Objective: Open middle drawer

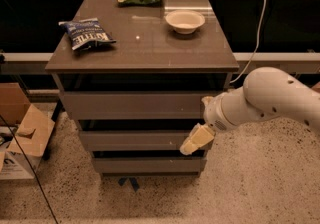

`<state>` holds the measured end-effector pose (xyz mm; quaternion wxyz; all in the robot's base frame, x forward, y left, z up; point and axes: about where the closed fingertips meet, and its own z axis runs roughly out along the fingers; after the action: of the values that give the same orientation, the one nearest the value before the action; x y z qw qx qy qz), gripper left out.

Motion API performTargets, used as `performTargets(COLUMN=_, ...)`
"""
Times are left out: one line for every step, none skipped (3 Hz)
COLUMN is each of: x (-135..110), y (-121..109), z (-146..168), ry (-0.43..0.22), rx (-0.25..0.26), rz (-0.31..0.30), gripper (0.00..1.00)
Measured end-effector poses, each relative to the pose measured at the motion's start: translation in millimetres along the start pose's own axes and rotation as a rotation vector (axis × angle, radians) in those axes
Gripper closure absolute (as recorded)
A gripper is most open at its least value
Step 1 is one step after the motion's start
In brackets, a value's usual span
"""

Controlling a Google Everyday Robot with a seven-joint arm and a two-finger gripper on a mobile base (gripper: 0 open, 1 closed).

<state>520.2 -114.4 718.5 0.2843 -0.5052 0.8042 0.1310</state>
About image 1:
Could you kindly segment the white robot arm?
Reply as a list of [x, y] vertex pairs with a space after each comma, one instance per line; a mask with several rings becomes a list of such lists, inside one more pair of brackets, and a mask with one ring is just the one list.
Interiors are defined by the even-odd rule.
[[242, 87], [206, 96], [202, 102], [205, 123], [196, 124], [184, 140], [180, 147], [184, 155], [211, 142], [218, 132], [280, 116], [320, 132], [320, 93], [277, 68], [257, 68], [246, 76]]

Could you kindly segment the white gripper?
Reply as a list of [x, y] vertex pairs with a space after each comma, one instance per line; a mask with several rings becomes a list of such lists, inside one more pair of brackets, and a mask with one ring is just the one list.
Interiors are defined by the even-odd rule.
[[222, 100], [226, 93], [215, 97], [205, 96], [201, 99], [204, 104], [203, 119], [206, 124], [196, 124], [180, 147], [184, 155], [191, 155], [199, 148], [207, 145], [215, 137], [216, 132], [228, 132], [237, 128], [225, 116], [222, 108]]

